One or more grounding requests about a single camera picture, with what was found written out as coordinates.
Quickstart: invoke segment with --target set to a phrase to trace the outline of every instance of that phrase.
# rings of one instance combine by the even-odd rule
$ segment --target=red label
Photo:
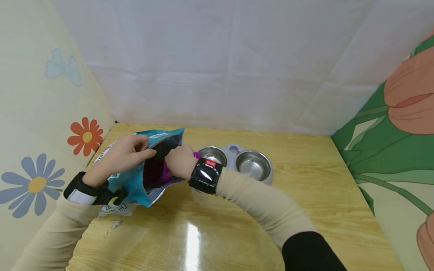
[[[215,168],[216,167],[216,162],[206,159],[205,160],[205,165],[210,166],[212,168]]]

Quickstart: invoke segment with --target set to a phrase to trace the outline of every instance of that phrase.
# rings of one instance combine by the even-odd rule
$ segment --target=stainless steel bowl
[[[227,166],[227,156],[222,149],[216,146],[204,146],[197,150],[203,158],[213,160],[224,167]]]
[[[273,181],[273,166],[270,160],[257,150],[240,152],[235,158],[235,169],[268,185]]]

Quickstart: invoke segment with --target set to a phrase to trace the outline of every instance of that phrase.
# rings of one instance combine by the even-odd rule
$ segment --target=green leaf print
[[[356,180],[363,180],[363,181],[366,181],[368,183],[373,183],[373,184],[379,185],[381,187],[384,187],[386,189],[389,189],[391,191],[394,191],[394,192],[400,194],[406,200],[413,203],[416,207],[418,207],[421,211],[423,211],[426,215],[430,215],[434,212],[433,209],[431,207],[429,207],[426,203],[424,203],[418,197],[416,197],[415,195],[413,195],[412,193],[408,192],[407,190],[405,190],[401,187],[398,187],[396,185],[393,185],[391,183],[388,183],[388,182],[385,182],[385,181],[382,181],[382,180],[379,180],[379,179],[376,179],[373,177],[364,176],[364,175],[360,175],[360,174],[355,174],[355,175],[353,175],[353,177]]]
[[[408,134],[399,141],[379,149],[376,155],[358,163],[351,163],[349,168],[353,174],[367,172],[392,174],[409,170],[434,170],[432,142],[434,142],[433,134]],[[365,150],[355,160],[363,156],[364,152]]]
[[[368,129],[366,129],[366,130],[364,130],[361,134],[359,134],[358,136],[356,136],[356,138],[355,139],[353,139],[353,141],[351,141],[351,143],[350,143],[350,145],[349,145],[349,147],[348,147],[348,150],[352,150],[353,149],[353,147],[357,144],[357,143],[359,143],[362,139],[363,139],[363,137],[365,136],[365,133],[367,132],[367,131],[369,131],[370,129],[373,129],[373,128],[375,128],[377,125],[379,125],[382,121],[383,121],[383,119],[386,117],[386,115],[382,115],[381,117],[379,117],[371,126],[369,126],[369,128]]]
[[[427,40],[424,40],[416,49],[414,50],[412,56],[417,55],[418,53],[431,48],[434,46],[434,36],[431,36]]]
[[[356,125],[364,123],[375,118],[381,117],[387,114],[389,107],[384,101],[384,86],[386,82],[383,82],[375,91],[375,93],[369,98],[366,104],[360,109],[360,111],[354,117]]]
[[[339,154],[348,165],[351,161],[362,153],[361,150],[340,150]]]
[[[369,129],[365,132],[363,139],[361,139],[358,143],[352,146],[352,150],[361,150],[362,154],[357,156],[352,161],[352,166],[356,167],[356,164],[366,160],[383,149],[391,146],[395,142],[402,140],[405,137],[408,137],[409,133],[403,132],[396,128],[386,116],[383,121],[378,123],[374,128]]]
[[[372,213],[375,215],[375,211],[374,211],[374,200],[371,198],[371,196],[361,187],[359,187],[360,192],[362,193],[362,195],[365,197],[366,202],[369,205],[369,208],[371,209]]]
[[[354,134],[355,120],[350,120],[332,135],[332,140],[338,150],[343,150],[350,143]]]
[[[409,170],[394,174],[382,173],[363,173],[364,176],[373,177],[385,182],[403,182],[403,183],[420,183],[434,185],[434,170]],[[366,181],[357,180],[357,183],[365,183]]]

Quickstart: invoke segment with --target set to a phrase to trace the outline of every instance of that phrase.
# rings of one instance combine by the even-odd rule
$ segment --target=person's left hand
[[[142,134],[122,136],[111,149],[83,176],[83,183],[98,187],[111,175],[129,170],[144,160],[153,157],[157,151],[147,149],[148,137]]]

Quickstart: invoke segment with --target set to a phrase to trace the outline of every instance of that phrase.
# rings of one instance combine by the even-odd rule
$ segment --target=open bag
[[[173,131],[148,130],[134,134],[144,134],[149,139],[148,148],[157,151],[157,154],[138,164],[130,170],[113,174],[109,177],[109,187],[112,192],[122,191],[125,196],[122,202],[110,202],[103,206],[99,216],[106,216],[110,213],[118,215],[132,215],[137,204],[150,207],[156,202],[165,189],[183,179],[170,176],[164,163],[164,157],[170,150],[182,145],[184,128]],[[116,144],[115,140],[110,144],[93,164],[100,161],[110,148]]]

